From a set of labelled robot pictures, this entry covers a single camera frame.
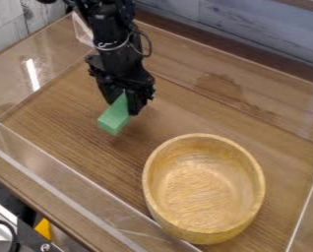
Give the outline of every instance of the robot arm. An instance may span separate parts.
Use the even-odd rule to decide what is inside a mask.
[[[55,0],[39,0],[53,3]],[[156,81],[142,66],[144,57],[152,54],[152,42],[134,23],[134,0],[63,0],[75,6],[94,33],[100,53],[86,59],[90,74],[113,104],[122,93],[128,96],[130,115],[137,115],[156,96]],[[144,54],[141,38],[149,41],[149,53]]]

